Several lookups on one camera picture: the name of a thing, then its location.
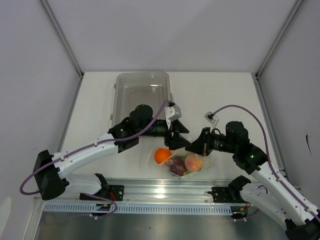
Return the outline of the peach fruit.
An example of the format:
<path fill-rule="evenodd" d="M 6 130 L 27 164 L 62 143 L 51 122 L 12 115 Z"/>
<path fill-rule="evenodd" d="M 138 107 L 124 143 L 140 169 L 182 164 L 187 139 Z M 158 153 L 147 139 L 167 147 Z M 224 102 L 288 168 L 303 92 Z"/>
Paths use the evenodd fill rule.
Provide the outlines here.
<path fill-rule="evenodd" d="M 194 170 L 194 172 L 198 172 L 204 167 L 204 160 L 200 156 L 197 156 L 195 154 L 190 154 L 188 156 L 193 157 L 193 170 Z"/>

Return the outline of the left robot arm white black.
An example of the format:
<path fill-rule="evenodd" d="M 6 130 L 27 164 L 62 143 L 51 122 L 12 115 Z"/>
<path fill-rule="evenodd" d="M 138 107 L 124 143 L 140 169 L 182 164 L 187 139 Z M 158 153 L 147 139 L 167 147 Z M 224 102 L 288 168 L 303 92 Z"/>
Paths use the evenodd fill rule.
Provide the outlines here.
<path fill-rule="evenodd" d="M 78 149 L 49 153 L 40 152 L 33 168 L 38 193 L 44 201 L 53 200 L 64 193 L 79 193 L 82 200 L 108 196 L 109 185 L 101 173 L 78 175 L 74 171 L 93 161 L 117 155 L 139 144 L 139 137 L 162 137 L 169 150 L 186 147 L 189 141 L 182 135 L 190 131 L 180 122 L 180 108 L 170 102 L 159 110 L 165 113 L 158 119 L 150 106 L 141 104 L 128 117 L 114 125 L 96 140 Z"/>

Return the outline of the orange fruit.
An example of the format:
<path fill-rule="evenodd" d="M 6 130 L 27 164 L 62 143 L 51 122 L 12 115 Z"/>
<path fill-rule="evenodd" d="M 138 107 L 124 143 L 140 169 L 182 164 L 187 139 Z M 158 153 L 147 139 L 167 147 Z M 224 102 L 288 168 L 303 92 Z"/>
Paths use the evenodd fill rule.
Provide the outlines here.
<path fill-rule="evenodd" d="M 162 164 L 166 159 L 168 159 L 172 155 L 171 151 L 166 148 L 158 148 L 153 157 L 154 161 L 160 165 Z"/>

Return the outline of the clear grey plastic bin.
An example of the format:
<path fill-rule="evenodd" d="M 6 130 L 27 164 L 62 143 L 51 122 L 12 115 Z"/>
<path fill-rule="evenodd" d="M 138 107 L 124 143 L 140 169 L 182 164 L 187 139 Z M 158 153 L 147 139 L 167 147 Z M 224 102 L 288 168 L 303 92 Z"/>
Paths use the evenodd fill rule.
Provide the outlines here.
<path fill-rule="evenodd" d="M 166 72 L 128 72 L 117 76 L 111 125 L 119 124 L 139 105 L 148 105 L 156 114 L 171 99 L 170 77 Z"/>

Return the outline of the dark red apple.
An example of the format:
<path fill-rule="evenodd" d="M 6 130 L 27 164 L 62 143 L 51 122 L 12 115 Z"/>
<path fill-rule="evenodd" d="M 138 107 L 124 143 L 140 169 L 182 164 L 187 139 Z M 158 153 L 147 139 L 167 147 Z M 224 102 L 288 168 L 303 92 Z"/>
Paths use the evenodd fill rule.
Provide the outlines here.
<path fill-rule="evenodd" d="M 177 176 L 185 176 L 187 169 L 180 157 L 173 157 L 168 161 L 169 170 Z"/>

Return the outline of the green lettuce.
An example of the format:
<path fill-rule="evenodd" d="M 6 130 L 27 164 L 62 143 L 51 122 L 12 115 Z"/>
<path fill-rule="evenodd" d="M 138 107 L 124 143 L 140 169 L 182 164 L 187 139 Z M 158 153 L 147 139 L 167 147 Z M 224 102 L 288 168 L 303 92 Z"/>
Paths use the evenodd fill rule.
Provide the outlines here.
<path fill-rule="evenodd" d="M 194 163 L 193 163 L 194 158 L 190 155 L 190 156 L 180 156 L 180 159 L 184 163 L 186 170 L 189 173 L 193 173 L 194 172 Z"/>

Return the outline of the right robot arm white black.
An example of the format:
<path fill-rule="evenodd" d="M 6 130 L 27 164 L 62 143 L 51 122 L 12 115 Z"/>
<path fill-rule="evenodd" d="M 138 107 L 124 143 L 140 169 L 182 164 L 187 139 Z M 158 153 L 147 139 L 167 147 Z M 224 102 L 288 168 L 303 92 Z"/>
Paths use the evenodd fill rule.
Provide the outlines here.
<path fill-rule="evenodd" d="M 212 151 L 231 153 L 236 165 L 264 187 L 259 189 L 241 175 L 228 185 L 228 196 L 232 201 L 252 203 L 282 227 L 290 240 L 320 238 L 319 207 L 274 169 L 263 150 L 250 142 L 249 133 L 241 122 L 227 123 L 225 134 L 216 134 L 205 127 L 185 149 L 202 156 L 208 156 Z"/>

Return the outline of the clear zip top bag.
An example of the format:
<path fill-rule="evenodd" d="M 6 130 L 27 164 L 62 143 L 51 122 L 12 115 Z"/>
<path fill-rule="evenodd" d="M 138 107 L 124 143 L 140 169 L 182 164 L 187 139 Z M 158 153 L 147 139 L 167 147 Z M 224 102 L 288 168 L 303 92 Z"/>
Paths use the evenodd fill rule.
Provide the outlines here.
<path fill-rule="evenodd" d="M 168 173 L 178 179 L 186 179 L 195 175 L 200 175 L 213 168 L 214 161 L 184 148 L 169 150 L 158 147 L 153 149 L 146 163 L 162 173 Z"/>

